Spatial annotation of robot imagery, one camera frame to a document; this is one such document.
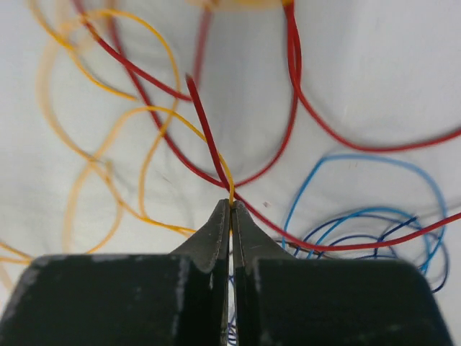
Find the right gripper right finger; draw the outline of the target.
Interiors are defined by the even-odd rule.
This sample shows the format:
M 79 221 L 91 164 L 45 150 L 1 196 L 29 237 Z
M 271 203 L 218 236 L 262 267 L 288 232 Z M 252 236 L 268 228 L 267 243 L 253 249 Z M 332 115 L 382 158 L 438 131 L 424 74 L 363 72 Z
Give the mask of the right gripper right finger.
M 451 345 L 425 278 L 400 260 L 297 259 L 231 212 L 239 345 Z

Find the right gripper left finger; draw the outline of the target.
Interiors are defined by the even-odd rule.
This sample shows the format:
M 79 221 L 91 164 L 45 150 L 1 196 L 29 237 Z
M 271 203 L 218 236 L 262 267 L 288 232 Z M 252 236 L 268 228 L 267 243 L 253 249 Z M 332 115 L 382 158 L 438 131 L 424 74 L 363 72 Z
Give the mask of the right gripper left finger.
M 168 254 L 47 255 L 22 273 L 3 345 L 225 345 L 230 204 Z

